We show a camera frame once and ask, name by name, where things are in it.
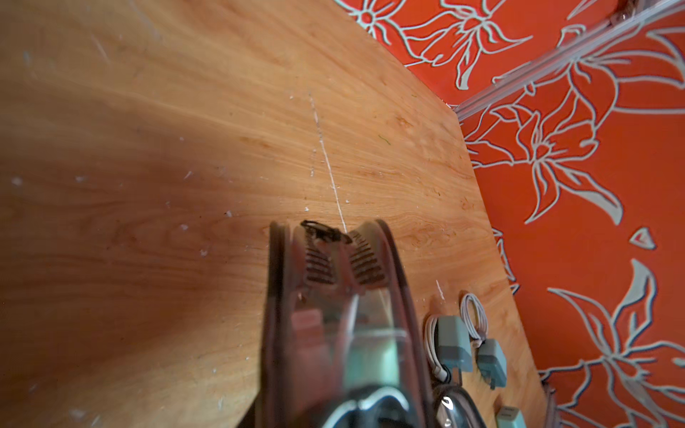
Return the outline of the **teal charger near right arm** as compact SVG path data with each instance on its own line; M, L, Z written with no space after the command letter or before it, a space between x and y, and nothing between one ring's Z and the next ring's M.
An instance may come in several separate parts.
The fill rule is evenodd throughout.
M508 363L499 342L486 339L476 353L479 372L492 390L505 388L508 381Z

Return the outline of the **teal wall charger plug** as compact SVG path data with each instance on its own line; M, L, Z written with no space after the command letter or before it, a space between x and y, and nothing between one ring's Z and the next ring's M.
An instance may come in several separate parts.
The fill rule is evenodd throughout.
M355 390L369 385L399 386L401 369L395 330L354 335L346 354L342 385Z

